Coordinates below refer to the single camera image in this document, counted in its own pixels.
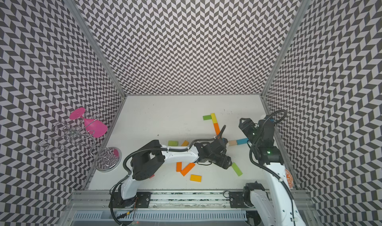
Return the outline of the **yellow block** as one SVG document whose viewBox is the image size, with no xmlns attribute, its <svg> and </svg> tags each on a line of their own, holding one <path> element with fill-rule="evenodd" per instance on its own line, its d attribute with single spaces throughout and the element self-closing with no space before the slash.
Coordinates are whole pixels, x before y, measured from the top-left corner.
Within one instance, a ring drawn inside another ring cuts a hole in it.
<svg viewBox="0 0 382 226">
<path fill-rule="evenodd" d="M 210 116 L 211 116 L 211 120 L 212 120 L 213 124 L 216 124 L 217 123 L 217 118 L 216 118 L 215 113 L 211 113 Z"/>
</svg>

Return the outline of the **natural wood block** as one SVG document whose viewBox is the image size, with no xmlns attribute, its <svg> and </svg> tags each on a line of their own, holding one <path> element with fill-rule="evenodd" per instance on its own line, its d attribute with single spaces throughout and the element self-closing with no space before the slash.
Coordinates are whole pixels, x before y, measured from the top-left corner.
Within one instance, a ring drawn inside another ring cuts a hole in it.
<svg viewBox="0 0 382 226">
<path fill-rule="evenodd" d="M 237 140 L 231 140 L 228 142 L 229 146 L 236 146 L 237 145 Z"/>
</svg>

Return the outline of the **teal block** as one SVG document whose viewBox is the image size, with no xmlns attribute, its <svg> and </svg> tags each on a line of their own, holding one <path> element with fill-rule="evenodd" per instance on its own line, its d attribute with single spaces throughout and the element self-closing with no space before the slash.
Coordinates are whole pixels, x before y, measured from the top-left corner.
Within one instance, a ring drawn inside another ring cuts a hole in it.
<svg viewBox="0 0 382 226">
<path fill-rule="evenodd" d="M 242 145 L 242 144 L 246 144 L 248 142 L 248 138 L 244 138 L 244 139 L 238 139 L 236 141 L 237 145 Z"/>
</svg>

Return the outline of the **green long block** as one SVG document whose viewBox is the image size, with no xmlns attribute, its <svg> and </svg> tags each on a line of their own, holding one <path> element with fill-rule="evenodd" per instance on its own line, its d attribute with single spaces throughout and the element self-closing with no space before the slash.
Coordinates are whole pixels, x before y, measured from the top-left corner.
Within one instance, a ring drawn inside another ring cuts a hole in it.
<svg viewBox="0 0 382 226">
<path fill-rule="evenodd" d="M 234 172 L 237 174 L 237 176 L 240 177 L 241 175 L 243 175 L 243 172 L 240 170 L 240 168 L 237 166 L 235 162 L 232 163 L 231 167 L 234 170 Z"/>
</svg>

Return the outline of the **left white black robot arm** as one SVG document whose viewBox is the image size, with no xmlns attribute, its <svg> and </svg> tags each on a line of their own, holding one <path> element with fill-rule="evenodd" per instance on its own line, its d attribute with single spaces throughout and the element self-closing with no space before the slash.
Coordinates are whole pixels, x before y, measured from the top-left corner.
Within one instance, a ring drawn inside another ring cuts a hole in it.
<svg viewBox="0 0 382 226">
<path fill-rule="evenodd" d="M 164 164 L 210 162 L 222 169 L 231 167 L 232 159 L 226 155 L 228 140 L 222 136 L 225 128 L 223 126 L 214 138 L 196 139 L 188 146 L 171 147 L 152 140 L 129 154 L 123 161 L 127 174 L 113 186 L 109 208 L 127 208 L 133 205 L 141 182 L 152 177 Z"/>
</svg>

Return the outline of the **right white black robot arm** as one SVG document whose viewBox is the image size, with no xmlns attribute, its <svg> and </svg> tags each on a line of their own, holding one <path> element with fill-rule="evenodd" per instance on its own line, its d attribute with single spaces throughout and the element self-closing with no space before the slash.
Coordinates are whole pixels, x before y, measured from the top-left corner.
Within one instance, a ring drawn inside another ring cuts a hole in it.
<svg viewBox="0 0 382 226">
<path fill-rule="evenodd" d="M 287 116 L 286 110 L 277 110 L 266 115 L 258 123 L 250 118 L 241 118 L 239 128 L 248 138 L 250 162 L 265 171 L 271 198 L 264 187 L 255 182 L 243 188 L 245 204 L 256 209 L 265 226 L 304 226 L 289 187 L 285 161 L 274 145 L 275 126 Z"/>
</svg>

